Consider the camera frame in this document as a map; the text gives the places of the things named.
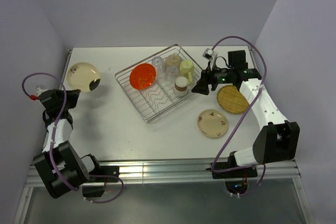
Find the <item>brown white ceramic cup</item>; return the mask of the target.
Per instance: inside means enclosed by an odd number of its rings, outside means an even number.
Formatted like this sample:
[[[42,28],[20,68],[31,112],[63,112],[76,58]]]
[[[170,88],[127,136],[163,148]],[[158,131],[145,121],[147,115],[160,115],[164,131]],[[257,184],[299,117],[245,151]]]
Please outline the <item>brown white ceramic cup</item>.
[[[178,97],[184,97],[188,93],[188,80],[186,77],[177,77],[174,82],[174,94]]]

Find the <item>cream floral plate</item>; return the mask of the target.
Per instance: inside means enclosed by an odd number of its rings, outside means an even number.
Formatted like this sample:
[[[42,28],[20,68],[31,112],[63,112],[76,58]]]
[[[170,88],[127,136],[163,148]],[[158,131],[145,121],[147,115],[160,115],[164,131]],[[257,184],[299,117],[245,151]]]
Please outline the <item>cream floral plate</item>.
[[[90,92],[100,84],[101,74],[94,65],[87,62],[79,62],[68,69],[66,80],[72,89]]]
[[[222,112],[208,109],[198,115],[197,127],[204,136],[219,138],[227,132],[228,120]]]

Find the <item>pale yellow mug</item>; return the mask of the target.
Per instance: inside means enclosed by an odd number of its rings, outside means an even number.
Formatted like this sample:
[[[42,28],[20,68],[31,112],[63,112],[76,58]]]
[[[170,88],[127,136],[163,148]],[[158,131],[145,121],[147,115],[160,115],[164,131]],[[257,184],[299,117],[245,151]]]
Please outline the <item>pale yellow mug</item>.
[[[195,66],[192,60],[183,60],[180,64],[180,76],[183,76],[188,80],[189,86],[191,86],[194,81],[194,69]]]

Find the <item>yellow woven pattern plate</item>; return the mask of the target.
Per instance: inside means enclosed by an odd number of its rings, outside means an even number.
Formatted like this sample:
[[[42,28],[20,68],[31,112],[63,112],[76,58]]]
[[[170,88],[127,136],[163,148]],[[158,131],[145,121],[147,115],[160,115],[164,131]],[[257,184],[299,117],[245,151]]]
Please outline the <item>yellow woven pattern plate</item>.
[[[220,88],[216,99],[219,106],[230,114],[243,114],[249,107],[246,98],[233,85]]]

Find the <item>clear faceted drinking glass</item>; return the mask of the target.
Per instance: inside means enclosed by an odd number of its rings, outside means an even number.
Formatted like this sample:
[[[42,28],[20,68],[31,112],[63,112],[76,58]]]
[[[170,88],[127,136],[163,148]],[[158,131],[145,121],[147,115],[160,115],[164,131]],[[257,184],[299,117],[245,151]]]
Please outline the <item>clear faceted drinking glass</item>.
[[[180,76],[180,70],[178,66],[171,65],[166,68],[165,81],[174,82],[177,77]]]

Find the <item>white ceramic bowl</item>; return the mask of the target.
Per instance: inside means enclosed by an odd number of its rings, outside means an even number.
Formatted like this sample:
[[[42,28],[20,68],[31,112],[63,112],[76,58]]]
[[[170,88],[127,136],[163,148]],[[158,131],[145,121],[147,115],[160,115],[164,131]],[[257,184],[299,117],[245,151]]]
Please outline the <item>white ceramic bowl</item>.
[[[166,68],[169,66],[177,66],[179,68],[182,61],[183,59],[179,56],[179,54],[173,53],[165,58],[164,63]]]

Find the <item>orange plate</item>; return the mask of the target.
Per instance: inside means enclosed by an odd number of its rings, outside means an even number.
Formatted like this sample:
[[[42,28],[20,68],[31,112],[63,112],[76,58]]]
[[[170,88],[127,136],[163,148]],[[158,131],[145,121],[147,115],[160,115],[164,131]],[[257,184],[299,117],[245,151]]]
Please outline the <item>orange plate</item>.
[[[142,63],[136,66],[130,73],[130,85],[137,90],[144,90],[150,87],[156,79],[156,69],[149,63]]]

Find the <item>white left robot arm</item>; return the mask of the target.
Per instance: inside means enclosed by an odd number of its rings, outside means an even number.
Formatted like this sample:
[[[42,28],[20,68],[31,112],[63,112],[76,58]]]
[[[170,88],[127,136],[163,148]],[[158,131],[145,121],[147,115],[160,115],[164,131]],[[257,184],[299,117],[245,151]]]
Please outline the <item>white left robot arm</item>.
[[[79,157],[70,144],[73,119],[69,113],[77,105],[80,90],[67,91],[37,88],[37,99],[44,106],[43,122],[48,133],[47,143],[39,155],[33,158],[33,165],[52,198],[57,199],[71,188],[102,176],[102,168],[92,154]]]

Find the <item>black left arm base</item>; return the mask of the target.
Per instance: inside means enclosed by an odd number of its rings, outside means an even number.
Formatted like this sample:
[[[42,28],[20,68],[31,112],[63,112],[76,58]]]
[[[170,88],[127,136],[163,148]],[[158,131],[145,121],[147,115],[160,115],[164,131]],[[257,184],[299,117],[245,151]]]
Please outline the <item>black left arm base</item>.
[[[82,195],[86,198],[97,200],[106,192],[107,183],[117,183],[120,167],[117,165],[101,165],[91,154],[81,158],[89,173],[88,183],[93,185],[83,186]]]

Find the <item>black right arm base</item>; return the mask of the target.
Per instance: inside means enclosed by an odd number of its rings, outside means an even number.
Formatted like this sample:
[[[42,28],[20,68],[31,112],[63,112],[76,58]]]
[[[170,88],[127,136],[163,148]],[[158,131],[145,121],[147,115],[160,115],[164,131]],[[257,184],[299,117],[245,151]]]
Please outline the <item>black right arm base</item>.
[[[236,163],[235,152],[231,152],[227,161],[216,162],[215,170],[229,169],[226,172],[216,173],[211,170],[211,167],[206,170],[211,171],[212,179],[235,179],[225,182],[225,187],[231,197],[236,196],[240,198],[247,193],[248,190],[248,178],[256,178],[258,176],[255,167],[242,168]]]

